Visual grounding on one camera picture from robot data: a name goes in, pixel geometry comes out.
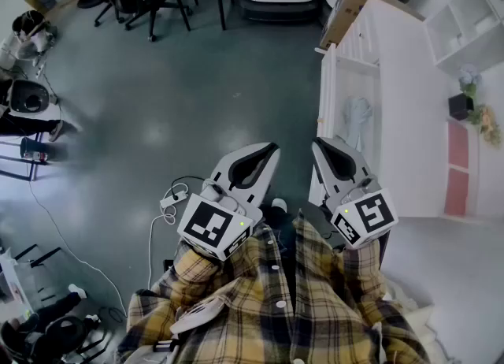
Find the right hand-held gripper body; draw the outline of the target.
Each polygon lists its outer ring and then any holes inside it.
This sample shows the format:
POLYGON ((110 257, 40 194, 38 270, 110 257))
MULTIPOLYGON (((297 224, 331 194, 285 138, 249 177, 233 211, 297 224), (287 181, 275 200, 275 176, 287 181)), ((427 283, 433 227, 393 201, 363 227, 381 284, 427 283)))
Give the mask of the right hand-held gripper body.
POLYGON ((348 248, 361 248, 388 234, 398 224, 398 215, 387 188, 371 175, 345 195, 324 201, 331 214, 330 224, 343 237, 348 248))

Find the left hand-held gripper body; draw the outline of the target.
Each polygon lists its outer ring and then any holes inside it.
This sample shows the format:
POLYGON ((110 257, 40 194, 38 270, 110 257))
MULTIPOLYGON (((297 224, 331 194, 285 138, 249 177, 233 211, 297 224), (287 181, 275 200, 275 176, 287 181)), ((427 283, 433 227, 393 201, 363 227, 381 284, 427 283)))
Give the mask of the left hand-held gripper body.
POLYGON ((258 207, 207 179, 200 193, 191 194, 177 232, 195 250, 224 262, 251 237, 262 218, 258 207))

